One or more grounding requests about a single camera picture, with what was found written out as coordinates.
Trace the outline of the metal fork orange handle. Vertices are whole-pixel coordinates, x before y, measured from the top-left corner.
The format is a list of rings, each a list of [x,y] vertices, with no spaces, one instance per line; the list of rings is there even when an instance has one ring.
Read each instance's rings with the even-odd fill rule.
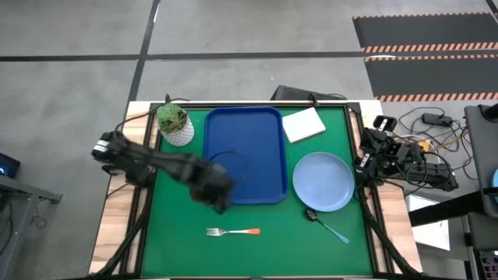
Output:
[[[256,229],[241,229],[241,230],[224,230],[219,228],[208,228],[205,230],[207,236],[223,236],[225,234],[248,234],[248,235],[259,235],[261,230]]]

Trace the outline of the black floor mat orange-striped edge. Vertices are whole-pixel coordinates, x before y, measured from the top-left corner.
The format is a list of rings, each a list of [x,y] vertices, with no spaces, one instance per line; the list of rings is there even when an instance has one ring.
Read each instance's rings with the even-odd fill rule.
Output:
[[[498,50],[498,23],[487,12],[356,16],[366,53]]]
[[[498,100],[498,54],[366,58],[375,99],[384,103]]]

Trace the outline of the black power adapter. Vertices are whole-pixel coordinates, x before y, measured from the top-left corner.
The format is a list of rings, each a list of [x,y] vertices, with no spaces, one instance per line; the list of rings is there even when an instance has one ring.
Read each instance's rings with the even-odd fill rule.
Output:
[[[430,114],[424,113],[422,115],[422,122],[424,124],[431,124],[441,127],[450,127],[453,123],[453,119],[444,114]]]

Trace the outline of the green table mat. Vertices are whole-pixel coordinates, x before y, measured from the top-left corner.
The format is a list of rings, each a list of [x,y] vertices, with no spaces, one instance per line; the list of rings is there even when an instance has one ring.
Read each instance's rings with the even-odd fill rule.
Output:
[[[372,274],[360,204],[351,200],[319,219],[290,191],[275,205],[234,205],[224,214],[191,200],[188,189],[158,172],[142,261],[142,277],[261,277]],[[205,230],[259,228],[259,235],[207,236]]]

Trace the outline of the potted plant white patterned pot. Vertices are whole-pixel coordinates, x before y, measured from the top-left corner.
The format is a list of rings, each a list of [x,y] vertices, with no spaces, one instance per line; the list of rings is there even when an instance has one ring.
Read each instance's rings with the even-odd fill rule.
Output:
[[[159,130],[173,146],[185,146],[191,142],[195,129],[186,110],[174,103],[160,106],[156,111]]]

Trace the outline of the black aluminium rig frame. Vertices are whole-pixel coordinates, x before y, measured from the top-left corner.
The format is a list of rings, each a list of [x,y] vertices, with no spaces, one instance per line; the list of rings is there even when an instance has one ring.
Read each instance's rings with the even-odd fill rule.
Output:
[[[310,107],[311,101],[178,101],[182,107],[191,107],[196,110],[212,109],[216,107],[256,107],[273,106],[284,107]],[[332,105],[345,104],[349,108],[349,119],[352,122],[351,129],[354,134],[354,145],[359,146],[360,131],[363,127],[372,127],[374,118],[382,115],[381,102],[378,100],[325,100],[319,101],[318,106],[325,108]],[[157,131],[156,119],[147,117],[145,113],[157,105],[153,101],[132,101],[125,115],[126,124],[120,129],[124,135],[133,142],[144,142],[154,147],[160,139]],[[128,231],[135,224],[135,220],[145,210],[146,195],[150,192],[146,189],[133,191],[132,189],[118,188],[125,182],[123,175],[117,175],[110,179],[108,191],[114,192],[113,196],[104,202],[103,215],[100,220],[93,256],[90,262],[89,273],[96,274],[102,270],[111,255],[118,249],[118,242],[125,239]],[[414,267],[421,271],[422,265],[416,242],[409,222],[408,209],[405,205],[402,190],[392,183],[386,183],[375,191],[366,191],[369,196],[367,203],[372,215],[376,216],[378,222],[384,227],[384,231],[397,247],[399,253]],[[139,231],[130,243],[130,247],[123,253],[122,259],[112,272],[113,275],[132,275],[139,270],[135,267],[139,264],[139,255],[142,252],[141,242],[145,239],[145,232]]]

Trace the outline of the metal spoon teal handle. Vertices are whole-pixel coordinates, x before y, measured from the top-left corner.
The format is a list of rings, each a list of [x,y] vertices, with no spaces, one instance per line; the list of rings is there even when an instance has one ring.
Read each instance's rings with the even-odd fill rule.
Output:
[[[304,210],[305,216],[307,219],[311,222],[318,222],[320,225],[322,225],[324,228],[326,228],[328,231],[330,231],[332,234],[334,234],[339,240],[341,240],[344,244],[349,244],[349,239],[343,236],[342,234],[338,233],[335,231],[333,228],[330,226],[326,225],[323,223],[319,218],[315,210],[312,208],[306,208]]]

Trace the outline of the black flat device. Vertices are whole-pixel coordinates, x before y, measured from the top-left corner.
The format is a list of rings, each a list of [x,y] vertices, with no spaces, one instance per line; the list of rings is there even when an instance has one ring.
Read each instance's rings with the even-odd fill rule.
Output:
[[[347,98],[338,93],[318,93],[279,85],[270,100],[347,100]]]

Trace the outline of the grey metal desk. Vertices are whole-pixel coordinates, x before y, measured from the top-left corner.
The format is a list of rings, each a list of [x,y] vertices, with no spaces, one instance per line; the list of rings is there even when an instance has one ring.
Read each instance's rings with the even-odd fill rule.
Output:
[[[8,212],[5,224],[6,238],[3,238],[0,232],[0,280],[9,280],[38,201],[42,199],[51,204],[59,204],[63,194],[46,191],[5,176],[0,176],[0,191],[5,191],[3,194],[6,198],[0,198],[0,201],[6,201],[5,210]]]

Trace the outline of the black device blue light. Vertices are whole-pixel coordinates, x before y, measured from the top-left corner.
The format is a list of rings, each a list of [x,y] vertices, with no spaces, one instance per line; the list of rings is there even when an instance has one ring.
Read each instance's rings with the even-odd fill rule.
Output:
[[[19,160],[0,153],[0,176],[15,178],[19,168]]]

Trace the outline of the white square pad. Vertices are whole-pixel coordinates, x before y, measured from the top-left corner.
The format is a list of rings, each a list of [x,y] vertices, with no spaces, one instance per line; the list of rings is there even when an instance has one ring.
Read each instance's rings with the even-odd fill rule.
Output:
[[[290,143],[298,142],[326,130],[314,107],[283,117],[282,126]]]

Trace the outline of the dark blue plastic tray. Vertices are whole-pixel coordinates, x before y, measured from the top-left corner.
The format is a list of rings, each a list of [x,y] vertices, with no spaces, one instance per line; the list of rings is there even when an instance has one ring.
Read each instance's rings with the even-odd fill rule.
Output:
[[[282,115],[273,107],[219,107],[205,117],[203,156],[234,180],[233,205],[270,205],[289,190]]]

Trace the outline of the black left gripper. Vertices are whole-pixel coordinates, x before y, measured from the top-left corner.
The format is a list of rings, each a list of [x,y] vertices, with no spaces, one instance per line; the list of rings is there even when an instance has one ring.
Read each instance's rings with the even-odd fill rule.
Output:
[[[198,202],[212,203],[212,209],[223,214],[230,207],[233,196],[233,179],[227,171],[196,155],[183,155],[185,169],[182,183],[187,185],[191,197]]]

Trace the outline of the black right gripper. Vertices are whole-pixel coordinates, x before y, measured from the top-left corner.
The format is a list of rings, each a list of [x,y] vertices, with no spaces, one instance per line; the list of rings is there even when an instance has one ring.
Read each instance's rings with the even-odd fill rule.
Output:
[[[359,147],[363,150],[363,156],[357,156],[353,161],[353,167],[358,184],[372,184],[374,182],[374,171],[371,169],[371,156],[381,162],[388,161],[400,163],[402,158],[402,144],[396,142],[385,131],[364,128],[361,134]]]

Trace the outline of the white box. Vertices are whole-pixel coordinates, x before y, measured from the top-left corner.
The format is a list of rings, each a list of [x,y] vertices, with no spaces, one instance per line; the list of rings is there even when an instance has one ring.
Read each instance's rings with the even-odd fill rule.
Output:
[[[425,208],[437,204],[437,201],[423,198],[414,194],[410,194],[405,199],[405,201],[407,202],[409,211],[415,211],[420,208]],[[417,243],[435,247],[441,250],[451,250],[449,224],[447,220],[432,222],[422,226],[413,226],[412,232]]]

